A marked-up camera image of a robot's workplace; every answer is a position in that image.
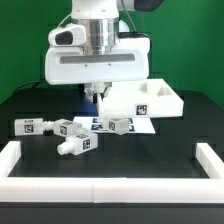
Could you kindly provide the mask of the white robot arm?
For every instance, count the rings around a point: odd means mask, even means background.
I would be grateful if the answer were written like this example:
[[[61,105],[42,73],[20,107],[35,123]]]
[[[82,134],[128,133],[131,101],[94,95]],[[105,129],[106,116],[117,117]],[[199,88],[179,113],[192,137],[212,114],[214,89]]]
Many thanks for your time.
[[[48,35],[45,79],[51,85],[82,84],[88,98],[114,82],[149,75],[150,38],[119,12],[152,12],[164,0],[72,0],[71,22]]]

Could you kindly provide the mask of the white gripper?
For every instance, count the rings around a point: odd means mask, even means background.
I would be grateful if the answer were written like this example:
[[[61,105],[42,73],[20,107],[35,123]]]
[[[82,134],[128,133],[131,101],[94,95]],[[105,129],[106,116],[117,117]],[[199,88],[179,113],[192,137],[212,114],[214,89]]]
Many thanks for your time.
[[[51,47],[45,59],[49,84],[84,84],[85,98],[96,99],[93,83],[104,83],[108,95],[112,82],[144,80],[149,75],[148,38],[124,38],[108,54],[84,55],[80,47]]]

